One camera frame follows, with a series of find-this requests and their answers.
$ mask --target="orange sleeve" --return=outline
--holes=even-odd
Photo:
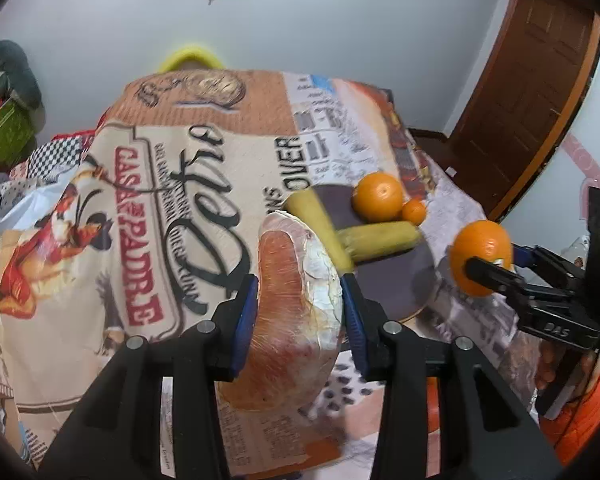
[[[577,401],[565,404],[560,415],[555,420],[548,420],[540,417],[540,429],[549,439],[549,442],[555,445],[560,438],[564,428],[567,426],[576,409]],[[587,440],[596,431],[600,424],[600,377],[596,386],[591,390],[582,401],[576,417],[569,426],[560,444],[555,450],[558,459],[563,465],[571,461],[577,455],[579,450],[587,443]]]

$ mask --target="door frame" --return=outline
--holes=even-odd
[[[511,23],[513,13],[516,10],[518,1],[519,0],[509,0],[504,19],[502,20],[500,31],[498,33],[495,43],[493,44],[493,49],[491,50],[489,59],[487,60],[487,63],[484,66],[484,70],[480,75],[480,79],[478,79],[478,83],[475,86],[474,92],[472,93],[469,102],[464,108],[462,115],[460,115],[458,124],[456,124],[456,127],[454,128],[449,138],[449,144],[451,147],[453,147],[453,145],[456,142],[458,142],[459,138],[461,137],[466,121],[470,117],[473,108],[478,102],[478,98],[480,97],[482,89],[491,75],[491,71],[493,70],[493,67],[496,63],[496,59],[509,30],[509,25]],[[572,1],[576,1],[581,6],[587,7],[586,4],[583,3],[583,0]],[[562,137],[566,133],[566,127],[569,124],[571,124],[571,120],[578,109],[578,105],[581,102],[581,98],[583,97],[584,92],[586,92],[587,90],[590,75],[593,69],[595,68],[596,59],[598,58],[599,46],[600,16],[594,13],[593,22],[591,24],[591,33],[589,35],[589,39],[587,40],[587,49],[585,51],[582,64],[580,65],[580,70],[578,71],[578,75],[576,76],[573,88],[571,88],[571,92],[567,97],[567,101],[565,102],[562,110],[560,110],[560,114],[558,115],[557,121],[555,121],[555,124],[549,131],[549,134],[547,135],[546,139],[542,142],[533,159],[527,165],[520,177],[512,184],[512,186],[509,188],[504,197],[496,204],[496,206],[491,211],[485,211],[489,220],[499,219],[503,215],[503,213],[505,213],[507,209],[516,201],[516,199],[526,189],[528,184],[530,184],[530,181],[534,178],[538,170],[541,169],[541,166],[544,164],[547,156],[552,152],[555,145],[562,139]]]

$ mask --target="door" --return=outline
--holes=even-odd
[[[594,13],[579,0],[512,0],[507,18],[450,139],[458,160],[453,180],[490,218],[496,208],[504,210],[502,201],[514,186],[522,190],[523,173],[547,148],[560,117],[575,108],[577,100],[571,110],[566,105],[590,50],[594,23]],[[559,135],[554,131],[550,144]]]

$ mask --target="human hand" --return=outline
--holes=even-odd
[[[540,357],[538,359],[538,367],[536,368],[536,387],[538,390],[544,390],[549,383],[555,381],[555,371],[565,351],[566,347],[559,343],[545,340],[540,343]],[[573,391],[571,399],[582,396],[583,394],[588,394],[596,386],[598,377],[600,376],[600,360],[598,360],[596,369],[594,370],[591,380],[589,381],[589,386],[587,387],[587,379],[589,379],[591,367],[593,366],[595,359],[596,356],[593,352],[582,355],[580,367],[584,373],[584,378]]]

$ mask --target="gray round plate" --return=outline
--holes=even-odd
[[[353,188],[325,184],[314,189],[336,229],[364,223],[351,207]],[[436,266],[423,240],[410,251],[357,265],[356,277],[364,296],[380,303],[389,319],[405,320],[429,300],[436,283]]]

